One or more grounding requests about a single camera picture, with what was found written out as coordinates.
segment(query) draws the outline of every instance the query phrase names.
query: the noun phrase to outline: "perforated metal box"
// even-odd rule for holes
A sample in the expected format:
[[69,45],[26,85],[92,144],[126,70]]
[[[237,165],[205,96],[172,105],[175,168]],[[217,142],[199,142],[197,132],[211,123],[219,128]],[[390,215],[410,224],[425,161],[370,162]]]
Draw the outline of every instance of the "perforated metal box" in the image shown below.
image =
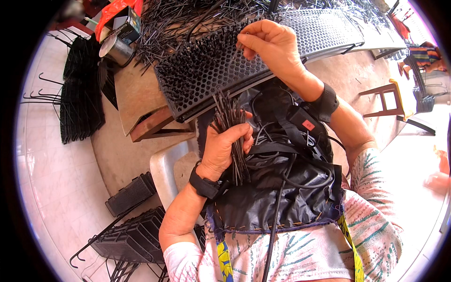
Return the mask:
[[158,232],[165,211],[157,207],[112,227],[92,248],[102,257],[119,261],[163,264]]
[[[273,77],[260,57],[248,61],[241,52],[236,52],[236,36],[255,20],[224,27],[155,67],[160,88],[176,121],[188,121],[211,107],[214,92],[230,91],[235,95]],[[276,21],[294,29],[302,59],[343,52],[364,43],[360,32],[341,10],[284,12],[277,15]]]

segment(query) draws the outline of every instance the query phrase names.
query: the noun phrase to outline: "yellow object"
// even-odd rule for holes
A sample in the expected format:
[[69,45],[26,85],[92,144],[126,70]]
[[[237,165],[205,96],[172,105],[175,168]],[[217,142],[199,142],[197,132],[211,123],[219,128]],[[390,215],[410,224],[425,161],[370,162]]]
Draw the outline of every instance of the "yellow object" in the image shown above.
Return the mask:
[[216,246],[218,249],[219,267],[222,272],[222,280],[224,282],[233,282],[232,263],[230,262],[230,253],[226,241],[224,240]]
[[355,249],[354,243],[351,239],[351,234],[349,233],[348,225],[345,220],[345,214],[343,213],[341,217],[337,220],[338,226],[341,229],[341,232],[345,236],[346,240],[348,240],[349,245],[352,247],[352,251],[354,252],[354,271],[355,271],[355,282],[364,282],[364,269],[362,265],[362,260]]

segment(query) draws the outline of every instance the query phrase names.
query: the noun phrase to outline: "person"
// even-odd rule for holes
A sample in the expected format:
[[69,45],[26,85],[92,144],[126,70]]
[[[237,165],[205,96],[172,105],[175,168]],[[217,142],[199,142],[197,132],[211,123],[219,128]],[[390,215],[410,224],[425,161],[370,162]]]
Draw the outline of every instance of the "person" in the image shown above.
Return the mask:
[[[431,73],[433,70],[448,72],[440,50],[432,43],[425,41],[418,47],[409,47],[409,51],[410,55],[415,58],[417,66],[424,68],[427,73]],[[398,69],[401,76],[405,74],[407,80],[410,79],[409,71],[412,67],[406,59],[398,63]]]
[[[238,35],[237,47],[252,60],[259,54],[268,68],[308,102],[317,100],[324,83],[301,63],[296,34],[286,26],[261,20],[246,26]],[[389,183],[384,177],[383,160],[377,144],[362,117],[345,101],[331,115],[329,126],[346,148],[351,167],[351,184],[343,197],[346,222],[357,253],[362,260],[365,280],[384,281],[393,271],[402,252]],[[231,145],[244,138],[243,150],[253,144],[248,123],[218,134],[207,129],[203,159],[196,168],[201,178],[217,181],[231,164]],[[205,252],[195,244],[192,229],[206,198],[187,183],[166,211],[159,240],[171,281],[223,281],[214,235],[206,228]],[[269,234],[226,234],[234,281],[262,279]],[[269,281],[354,280],[351,246],[335,224],[277,233],[268,272]]]

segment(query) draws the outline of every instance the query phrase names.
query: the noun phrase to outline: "hand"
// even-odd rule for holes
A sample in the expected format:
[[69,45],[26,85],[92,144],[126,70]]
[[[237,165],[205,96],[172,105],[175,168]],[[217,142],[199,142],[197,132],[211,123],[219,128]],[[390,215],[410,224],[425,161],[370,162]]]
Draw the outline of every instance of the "hand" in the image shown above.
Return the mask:
[[268,19],[257,21],[243,28],[237,47],[240,43],[248,60],[258,53],[273,74],[285,82],[293,84],[306,72],[299,57],[296,33],[290,27]]
[[293,29],[264,19],[243,28],[237,48],[241,44],[248,60],[258,53],[273,74],[304,101],[313,102],[321,96],[324,83],[302,65]]
[[[246,118],[252,114],[246,112]],[[247,154],[252,147],[252,126],[248,123],[235,125],[225,132],[218,134],[211,126],[207,128],[207,140],[202,162],[196,169],[197,175],[211,181],[218,181],[221,174],[232,163],[232,143],[241,136],[244,137],[243,151]]]

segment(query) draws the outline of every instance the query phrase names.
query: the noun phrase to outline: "red label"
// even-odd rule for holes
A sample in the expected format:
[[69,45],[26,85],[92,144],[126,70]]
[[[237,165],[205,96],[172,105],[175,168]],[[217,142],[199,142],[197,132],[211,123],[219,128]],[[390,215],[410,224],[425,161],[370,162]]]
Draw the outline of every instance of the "red label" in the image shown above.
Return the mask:
[[305,120],[302,123],[302,125],[305,126],[305,128],[307,128],[310,131],[312,131],[315,128],[315,126],[309,120]]

